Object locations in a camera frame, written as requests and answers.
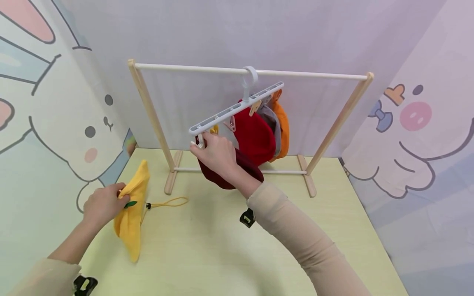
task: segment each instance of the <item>dark red hat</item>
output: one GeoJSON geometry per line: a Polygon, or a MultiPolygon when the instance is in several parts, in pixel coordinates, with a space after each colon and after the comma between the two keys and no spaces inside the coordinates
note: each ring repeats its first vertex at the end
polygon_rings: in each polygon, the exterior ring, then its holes
{"type": "MultiPolygon", "coordinates": [[[[249,173],[252,177],[259,180],[260,182],[264,181],[264,175],[259,170],[257,166],[255,166],[252,161],[245,156],[239,149],[235,148],[236,150],[236,159],[237,164],[244,169],[247,173],[249,173]]],[[[201,167],[202,174],[206,179],[211,182],[216,183],[222,189],[235,189],[230,183],[225,181],[221,176],[215,173],[213,170],[205,166],[201,161],[199,161],[199,166],[201,167]]]]}
{"type": "Polygon", "coordinates": [[[234,115],[236,130],[234,135],[239,149],[255,166],[273,158],[276,149],[275,136],[268,124],[254,113],[250,116],[250,108],[234,115]]]}

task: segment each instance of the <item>gray hat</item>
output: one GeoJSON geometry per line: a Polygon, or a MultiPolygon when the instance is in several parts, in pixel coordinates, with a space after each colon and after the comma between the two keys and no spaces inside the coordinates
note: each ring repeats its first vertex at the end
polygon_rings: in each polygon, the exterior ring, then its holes
{"type": "Polygon", "coordinates": [[[262,119],[268,124],[270,129],[273,131],[275,136],[275,154],[274,157],[280,154],[282,149],[282,131],[280,130],[280,121],[276,116],[275,112],[267,107],[265,104],[260,105],[257,110],[257,114],[262,117],[262,119]]]}

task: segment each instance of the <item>white horizontal rod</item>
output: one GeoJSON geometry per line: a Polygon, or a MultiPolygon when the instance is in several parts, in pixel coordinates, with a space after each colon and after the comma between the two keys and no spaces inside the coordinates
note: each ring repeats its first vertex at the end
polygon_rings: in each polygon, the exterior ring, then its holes
{"type": "MultiPolygon", "coordinates": [[[[179,65],[160,65],[136,63],[135,67],[139,69],[169,70],[169,71],[188,71],[188,72],[210,72],[210,73],[228,73],[228,74],[248,74],[248,70],[240,68],[216,68],[199,66],[179,66],[179,65]]],[[[268,76],[296,76],[296,77],[318,77],[332,79],[349,80],[367,80],[367,75],[352,74],[332,74],[332,73],[313,73],[313,72],[294,72],[294,71],[275,71],[275,70],[256,70],[258,75],[268,76]]]]}
{"type": "MultiPolygon", "coordinates": [[[[200,168],[174,168],[175,171],[193,171],[200,172],[200,168]]],[[[262,170],[263,174],[277,174],[277,175],[306,175],[305,170],[262,170]]]]}

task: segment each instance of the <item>yellow drawstring cord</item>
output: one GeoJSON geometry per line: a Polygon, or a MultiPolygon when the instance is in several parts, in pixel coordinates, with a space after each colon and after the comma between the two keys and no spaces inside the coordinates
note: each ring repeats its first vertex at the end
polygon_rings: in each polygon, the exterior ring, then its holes
{"type": "Polygon", "coordinates": [[[140,224],[142,224],[143,222],[143,219],[145,218],[145,215],[146,213],[151,210],[152,208],[154,207],[159,207],[159,206],[182,206],[182,205],[185,205],[189,202],[189,198],[187,197],[176,197],[176,198],[172,198],[170,200],[168,200],[167,202],[165,203],[162,203],[162,204],[151,204],[151,203],[146,203],[146,209],[145,211],[143,212],[143,215],[142,215],[142,220],[140,221],[140,224]],[[178,200],[178,199],[184,199],[185,201],[180,203],[180,204],[177,204],[177,205],[170,205],[169,203],[174,201],[174,200],[178,200]]]}

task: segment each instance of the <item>wooden clothes rack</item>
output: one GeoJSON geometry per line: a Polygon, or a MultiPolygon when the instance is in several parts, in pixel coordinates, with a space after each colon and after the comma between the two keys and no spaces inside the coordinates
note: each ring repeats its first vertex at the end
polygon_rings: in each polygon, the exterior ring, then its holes
{"type": "MultiPolygon", "coordinates": [[[[132,74],[133,81],[137,86],[137,90],[142,99],[143,105],[145,107],[148,118],[151,122],[153,130],[156,137],[161,145],[166,162],[170,173],[166,184],[164,186],[165,194],[170,195],[173,191],[174,182],[176,180],[176,175],[179,171],[187,172],[199,172],[200,168],[183,168],[180,167],[182,150],[177,151],[174,157],[171,155],[170,148],[166,142],[166,138],[161,128],[160,120],[156,113],[153,102],[150,98],[150,93],[146,87],[145,80],[140,69],[154,69],[154,70],[165,70],[165,71],[186,71],[186,72],[214,72],[214,73],[233,73],[233,74],[246,74],[248,73],[246,69],[232,69],[232,68],[215,68],[215,67],[195,67],[195,66],[179,66],[179,65],[160,65],[160,64],[144,64],[136,63],[134,59],[128,60],[128,67],[130,73],[132,74]]],[[[313,158],[309,164],[306,164],[306,160],[300,154],[297,155],[298,163],[301,170],[263,170],[264,174],[297,174],[302,175],[308,188],[308,193],[310,197],[316,196],[316,187],[314,186],[313,179],[311,178],[311,173],[313,172],[316,164],[321,159],[322,155],[326,149],[331,144],[332,140],[340,130],[341,126],[344,124],[346,119],[349,117],[350,113],[358,103],[359,99],[365,93],[366,89],[369,87],[370,83],[374,79],[374,74],[368,72],[366,75],[350,75],[350,74],[331,74],[331,73],[312,73],[312,72],[290,72],[290,71],[269,71],[269,70],[256,70],[258,75],[270,75],[270,76],[296,76],[296,77],[313,77],[313,78],[329,78],[329,79],[344,79],[344,80],[358,80],[358,84],[354,88],[352,94],[347,100],[344,107],[341,109],[338,117],[333,123],[332,127],[324,137],[319,148],[316,150],[313,158]]]]}

